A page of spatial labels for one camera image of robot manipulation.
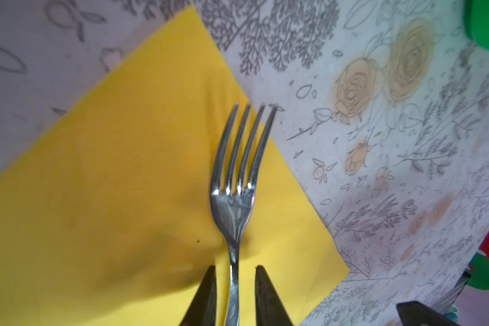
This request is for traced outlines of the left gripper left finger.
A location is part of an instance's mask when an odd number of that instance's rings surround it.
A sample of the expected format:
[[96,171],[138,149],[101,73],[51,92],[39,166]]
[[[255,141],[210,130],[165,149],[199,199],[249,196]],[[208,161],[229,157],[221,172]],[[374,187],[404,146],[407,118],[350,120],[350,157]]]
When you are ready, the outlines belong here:
[[217,278],[210,266],[184,315],[180,326],[215,326],[217,312]]

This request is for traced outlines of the silver fork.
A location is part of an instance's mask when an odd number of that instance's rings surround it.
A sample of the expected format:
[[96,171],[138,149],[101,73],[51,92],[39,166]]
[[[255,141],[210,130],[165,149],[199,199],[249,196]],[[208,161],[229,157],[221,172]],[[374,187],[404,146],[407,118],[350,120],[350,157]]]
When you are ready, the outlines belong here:
[[240,144],[244,135],[245,126],[251,111],[247,105],[239,129],[232,146],[230,159],[225,162],[225,154],[230,142],[232,128],[237,117],[239,105],[235,104],[217,148],[213,170],[209,184],[210,210],[214,223],[225,238],[230,258],[230,281],[228,305],[225,314],[225,325],[240,324],[239,304],[239,255],[240,245],[244,231],[251,219],[255,204],[255,195],[258,184],[259,168],[268,144],[274,118],[278,109],[273,107],[259,139],[258,146],[251,166],[248,161],[259,130],[259,123],[265,106],[262,105],[255,118],[254,125],[249,134],[243,157],[239,166],[236,165]]

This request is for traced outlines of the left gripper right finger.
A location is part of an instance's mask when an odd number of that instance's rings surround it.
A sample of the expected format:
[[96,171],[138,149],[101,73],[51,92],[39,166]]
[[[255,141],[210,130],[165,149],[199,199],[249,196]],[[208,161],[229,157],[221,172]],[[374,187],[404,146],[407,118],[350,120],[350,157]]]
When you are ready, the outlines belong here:
[[255,270],[256,326],[293,326],[265,267]]

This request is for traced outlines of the yellow paper napkin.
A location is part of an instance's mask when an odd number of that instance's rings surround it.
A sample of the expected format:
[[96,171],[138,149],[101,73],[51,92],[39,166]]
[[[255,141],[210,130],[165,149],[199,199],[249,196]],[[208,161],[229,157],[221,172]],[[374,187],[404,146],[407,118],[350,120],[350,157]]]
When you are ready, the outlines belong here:
[[187,6],[0,174],[0,325],[178,325],[226,242],[209,182],[248,98]]

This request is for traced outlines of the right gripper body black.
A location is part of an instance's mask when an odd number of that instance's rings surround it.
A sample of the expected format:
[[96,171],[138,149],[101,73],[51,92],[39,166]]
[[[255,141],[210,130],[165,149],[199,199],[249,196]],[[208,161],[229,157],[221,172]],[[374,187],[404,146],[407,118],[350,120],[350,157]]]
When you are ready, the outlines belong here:
[[403,326],[459,326],[417,301],[399,303],[396,308]]

